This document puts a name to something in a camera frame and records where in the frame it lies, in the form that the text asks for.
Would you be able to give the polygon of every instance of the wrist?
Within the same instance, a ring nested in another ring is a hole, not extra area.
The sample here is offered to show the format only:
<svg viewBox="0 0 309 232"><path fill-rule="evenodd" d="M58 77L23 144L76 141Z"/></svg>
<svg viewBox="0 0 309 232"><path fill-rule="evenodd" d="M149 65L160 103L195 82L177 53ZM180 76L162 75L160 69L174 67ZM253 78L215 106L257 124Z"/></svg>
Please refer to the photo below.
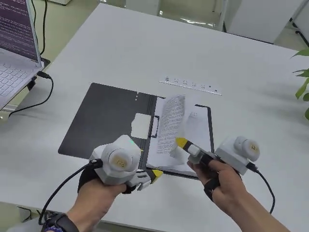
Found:
<svg viewBox="0 0 309 232"><path fill-rule="evenodd" d="M89 232L100 221L100 218L92 217L91 214L84 210L72 208L67 212L68 218L76 225L79 232Z"/></svg>
<svg viewBox="0 0 309 232"><path fill-rule="evenodd" d="M270 214L268 211L249 193L238 198L230 211L230 217L244 231L247 229L248 225L263 231L263 222L265 222L269 216Z"/></svg>

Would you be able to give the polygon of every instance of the white power strip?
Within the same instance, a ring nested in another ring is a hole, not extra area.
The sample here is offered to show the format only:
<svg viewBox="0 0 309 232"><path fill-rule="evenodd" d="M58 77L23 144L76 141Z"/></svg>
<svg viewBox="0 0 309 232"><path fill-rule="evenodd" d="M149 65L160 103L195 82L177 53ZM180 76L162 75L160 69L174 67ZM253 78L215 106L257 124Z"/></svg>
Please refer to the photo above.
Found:
<svg viewBox="0 0 309 232"><path fill-rule="evenodd" d="M202 92L207 92L207 93L212 93L216 95L222 96L221 92L219 91L218 88L212 86L212 85L207 85L207 84L198 84L194 81L190 80L183 80L179 78L170 78L170 77L165 77L163 80L159 81L160 83L168 84L168 85L174 85L174 86L179 86L183 88L189 88L197 91L202 91Z"/></svg>

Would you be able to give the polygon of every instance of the human hand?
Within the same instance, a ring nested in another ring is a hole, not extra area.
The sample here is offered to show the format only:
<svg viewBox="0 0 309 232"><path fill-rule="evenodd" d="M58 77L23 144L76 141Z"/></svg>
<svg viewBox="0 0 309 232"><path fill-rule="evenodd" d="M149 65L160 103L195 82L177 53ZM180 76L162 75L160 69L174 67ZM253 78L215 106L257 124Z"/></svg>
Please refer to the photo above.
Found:
<svg viewBox="0 0 309 232"><path fill-rule="evenodd" d="M98 179L91 180L81 187L67 215L79 232L89 232L108 212L116 196L125 190L125 184L106 186Z"/></svg>
<svg viewBox="0 0 309 232"><path fill-rule="evenodd" d="M226 214L231 215L233 207L248 195L240 176L228 164L212 160L209 163L209 168L190 162L188 162L188 165L196 172L203 185L210 180L211 171L219 173L220 186L213 191L212 199Z"/></svg>

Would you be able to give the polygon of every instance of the green plant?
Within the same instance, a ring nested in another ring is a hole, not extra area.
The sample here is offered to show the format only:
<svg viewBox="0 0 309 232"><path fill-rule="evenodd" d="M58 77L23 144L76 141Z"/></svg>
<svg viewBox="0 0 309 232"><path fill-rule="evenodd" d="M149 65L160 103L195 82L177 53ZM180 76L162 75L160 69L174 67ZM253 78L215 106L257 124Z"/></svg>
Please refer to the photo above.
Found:
<svg viewBox="0 0 309 232"><path fill-rule="evenodd" d="M295 56L309 57L309 49L305 49L305 50L302 50L300 52L297 52L293 57L295 57ZM302 77L305 78L304 84L299 88L299 90L295 94L296 98L299 99L305 93L305 91L307 89L307 85L309 84L309 69L298 70L298 71L295 71L294 73L301 73L301 74L298 74L297 76L302 76ZM305 102L309 102L309 93L304 94L303 100ZM305 117L306 117L306 119L309 120L309 108L305 112Z"/></svg>

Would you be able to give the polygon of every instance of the cable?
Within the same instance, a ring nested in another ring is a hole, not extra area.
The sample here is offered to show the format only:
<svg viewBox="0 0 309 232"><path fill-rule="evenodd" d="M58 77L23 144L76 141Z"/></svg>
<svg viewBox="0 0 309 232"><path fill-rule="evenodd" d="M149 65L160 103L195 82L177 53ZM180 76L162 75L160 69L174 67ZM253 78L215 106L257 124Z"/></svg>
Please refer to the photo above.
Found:
<svg viewBox="0 0 309 232"><path fill-rule="evenodd" d="M42 219L43 216L45 215L46 209L49 205L49 203L51 202L51 200L55 197L55 195L59 192L59 190L69 181L71 180L73 177L75 177L78 173L80 173L81 171L83 171L84 169L91 167L93 169L96 168L100 168L103 166L103 162L101 159L93 159L91 160L88 164L84 165L83 167L81 167L80 169L78 169L76 172L74 172L72 175L70 175L68 178L66 178L57 188L56 190L53 192L53 194L48 198L47 202L45 203L42 212L40 214L39 217L39 225L43 225L44 223L42 223Z"/></svg>
<svg viewBox="0 0 309 232"><path fill-rule="evenodd" d="M32 219L32 211L30 210L30 209L27 209L27 208L24 208L24 207L21 207L21 206L18 206L17 208L20 208L20 209L24 209L24 210L28 210L29 211L29 216L25 219L25 220L23 220L22 221L22 223L24 223L25 221L27 221L28 219Z"/></svg>
<svg viewBox="0 0 309 232"><path fill-rule="evenodd" d="M274 208L275 208L275 203L276 203L276 197L275 197L275 194L274 192L272 191L268 181L266 180L266 178L262 175L262 173L260 173L260 171L257 169L257 166L253 163L248 163L247 166L246 166L249 170L253 171L254 173L257 173L259 174L259 176L264 180L265 184L267 185L267 188L272 196L272 205L271 205L271 208L270 208L270 211L269 213L271 214L273 211L274 211Z"/></svg>
<svg viewBox="0 0 309 232"><path fill-rule="evenodd" d="M19 110L14 110L13 112L11 112L11 113L9 114L9 117L10 117L12 114L15 114L15 113L17 113L17 112L20 112L20 111L23 111L23 110L27 110L27 109L29 109L29 108L32 108L32 107L35 107L35 106L38 106L38 105L42 105L42 104L44 104L45 102L47 102L47 101L49 100L49 98L50 98L50 96L52 95L53 90L54 90L54 81L53 81L53 79L52 79L52 77L51 77L50 75L48 75L48 74L46 74L46 73L44 73L44 72L41 72L41 71L40 71L40 72L38 72L37 75L40 76L40 77L42 77L42 78L50 79L50 80L51 80L51 82L52 82L52 87L51 87L51 89L50 89L50 93L49 93L48 97L47 97L44 101L42 101L41 103L38 103L38 104L35 104L35 105L31 105L31 106L27 106L27 107L22 108L22 109L19 109Z"/></svg>
<svg viewBox="0 0 309 232"><path fill-rule="evenodd" d="M266 178L260 173L260 171L259 171L259 170L256 170L255 173L259 174L260 177L265 181L265 184L267 185L267 188L268 188L268 190L269 190L269 192L270 192L270 194L271 194L271 196L272 196L272 205L271 205L271 208L270 208L270 211L269 211L269 213L271 214L272 211L274 211L274 208L275 208L275 203L276 203L275 194L274 194L274 192L271 190L271 187L270 187L269 183L267 182Z"/></svg>
<svg viewBox="0 0 309 232"><path fill-rule="evenodd" d="M33 0L31 0L31 3L32 3L33 10L34 10L34 22L33 22L33 25L34 25L34 28L35 28L35 21L37 20L37 10L35 9Z"/></svg>
<svg viewBox="0 0 309 232"><path fill-rule="evenodd" d="M45 24L46 24L46 15L47 15L47 0L45 0L45 9L44 9L44 16L43 16L43 49L40 53L42 55L45 51Z"/></svg>

